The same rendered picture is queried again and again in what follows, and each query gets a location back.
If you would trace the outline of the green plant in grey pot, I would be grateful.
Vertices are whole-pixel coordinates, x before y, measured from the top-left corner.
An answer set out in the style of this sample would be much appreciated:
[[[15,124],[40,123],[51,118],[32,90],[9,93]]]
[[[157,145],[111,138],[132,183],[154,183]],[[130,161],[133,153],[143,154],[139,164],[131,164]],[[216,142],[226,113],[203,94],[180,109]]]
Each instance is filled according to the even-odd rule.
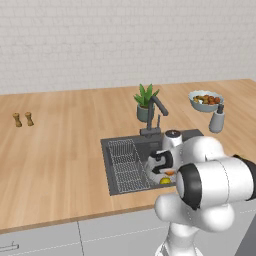
[[[137,119],[141,122],[147,122],[149,100],[152,96],[156,96],[159,90],[153,91],[153,85],[150,84],[145,88],[142,84],[139,85],[139,94],[134,95],[137,102]]]

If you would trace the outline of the grey soap dispenser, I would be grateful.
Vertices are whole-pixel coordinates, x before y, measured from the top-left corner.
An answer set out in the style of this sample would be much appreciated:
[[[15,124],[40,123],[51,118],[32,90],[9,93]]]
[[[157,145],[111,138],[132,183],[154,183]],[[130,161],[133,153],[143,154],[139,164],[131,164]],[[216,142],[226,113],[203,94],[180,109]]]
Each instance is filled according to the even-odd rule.
[[[209,130],[212,133],[220,133],[224,127],[224,105],[219,104],[218,108],[213,112],[212,118],[209,123]]]

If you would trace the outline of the dark grey sink faucet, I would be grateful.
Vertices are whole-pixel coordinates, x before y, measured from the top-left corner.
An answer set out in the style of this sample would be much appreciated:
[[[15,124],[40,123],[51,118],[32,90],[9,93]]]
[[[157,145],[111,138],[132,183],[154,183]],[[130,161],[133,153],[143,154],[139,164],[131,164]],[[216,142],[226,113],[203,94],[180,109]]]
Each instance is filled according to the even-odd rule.
[[[148,103],[148,119],[147,119],[147,127],[140,130],[140,135],[145,137],[150,137],[152,135],[157,135],[161,133],[160,126],[156,128],[152,127],[152,118],[153,118],[153,104],[156,104],[157,107],[160,109],[161,113],[164,116],[169,114],[168,110],[162,104],[162,102],[158,99],[157,96],[152,96]]]

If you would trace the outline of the grey cupboard front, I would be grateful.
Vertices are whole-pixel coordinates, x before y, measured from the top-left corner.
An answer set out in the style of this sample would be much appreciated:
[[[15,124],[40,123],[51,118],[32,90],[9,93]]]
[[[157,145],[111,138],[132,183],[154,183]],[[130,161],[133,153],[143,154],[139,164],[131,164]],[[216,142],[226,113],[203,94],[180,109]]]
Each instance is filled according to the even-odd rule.
[[[154,256],[168,223],[153,209],[79,222],[84,256]]]

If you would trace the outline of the white colander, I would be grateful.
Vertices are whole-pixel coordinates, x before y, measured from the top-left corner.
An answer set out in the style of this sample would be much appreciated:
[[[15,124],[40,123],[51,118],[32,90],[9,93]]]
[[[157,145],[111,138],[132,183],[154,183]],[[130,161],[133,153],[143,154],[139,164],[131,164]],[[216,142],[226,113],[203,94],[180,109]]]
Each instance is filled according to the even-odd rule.
[[[172,182],[176,181],[176,173],[172,176],[168,176],[165,174],[166,171],[171,171],[171,170],[172,169],[161,169],[159,174],[153,174],[153,173],[148,174],[147,172],[146,172],[146,174],[148,175],[149,179],[156,184],[160,184],[160,180],[164,177],[169,177],[171,180],[171,183],[172,183]]]

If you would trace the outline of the pale bowl of food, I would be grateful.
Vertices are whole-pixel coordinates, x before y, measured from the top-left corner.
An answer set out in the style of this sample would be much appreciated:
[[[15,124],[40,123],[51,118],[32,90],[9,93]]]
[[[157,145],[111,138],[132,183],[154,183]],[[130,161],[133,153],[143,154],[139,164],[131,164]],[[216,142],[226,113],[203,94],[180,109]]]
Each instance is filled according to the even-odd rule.
[[[188,98],[192,107],[199,112],[219,111],[222,113],[224,110],[224,98],[216,92],[195,90],[188,94]]]

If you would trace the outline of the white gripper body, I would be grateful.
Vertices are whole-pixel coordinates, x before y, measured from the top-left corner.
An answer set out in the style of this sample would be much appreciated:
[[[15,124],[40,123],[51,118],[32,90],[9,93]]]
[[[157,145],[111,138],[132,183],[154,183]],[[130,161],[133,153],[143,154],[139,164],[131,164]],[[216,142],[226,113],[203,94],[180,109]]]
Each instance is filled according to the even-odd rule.
[[[159,167],[162,165],[161,159],[156,159],[154,157],[149,156],[147,163],[145,164],[145,170],[148,174],[159,174]]]

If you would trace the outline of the dark grey sink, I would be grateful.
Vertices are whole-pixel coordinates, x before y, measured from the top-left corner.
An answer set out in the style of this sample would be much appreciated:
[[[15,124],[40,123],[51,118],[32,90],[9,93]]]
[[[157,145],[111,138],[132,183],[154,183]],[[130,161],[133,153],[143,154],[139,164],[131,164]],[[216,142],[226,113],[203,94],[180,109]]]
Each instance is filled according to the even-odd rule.
[[[148,156],[152,151],[161,150],[162,149],[162,137],[163,135],[154,135],[151,138],[146,138],[144,136],[136,135],[136,136],[130,136],[130,137],[117,137],[117,138],[109,138],[109,139],[102,139],[101,140],[101,146],[102,146],[102,153],[104,157],[104,164],[106,169],[106,176],[108,180],[108,187],[109,187],[109,194],[111,196],[113,195],[119,195],[117,189],[117,183],[114,178],[114,172],[112,168],[112,162],[110,157],[110,152],[108,149],[108,142],[109,141],[116,141],[116,140],[123,140],[123,139],[132,139],[137,152],[139,154],[140,160],[142,162],[143,167],[145,167],[145,164],[148,160]],[[175,182],[172,182],[171,184],[156,184],[152,182],[149,178],[150,188],[146,190],[152,190],[152,189],[160,189],[160,188],[166,188],[166,187],[173,187],[176,185]]]

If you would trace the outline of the grey drawer front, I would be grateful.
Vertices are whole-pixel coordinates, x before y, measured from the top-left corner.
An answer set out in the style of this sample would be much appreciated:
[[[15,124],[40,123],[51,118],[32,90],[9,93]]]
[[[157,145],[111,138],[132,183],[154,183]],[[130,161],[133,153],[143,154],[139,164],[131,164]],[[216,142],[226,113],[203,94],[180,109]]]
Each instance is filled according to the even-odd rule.
[[[0,256],[83,256],[76,222],[0,235],[0,247],[19,244],[19,249]]]

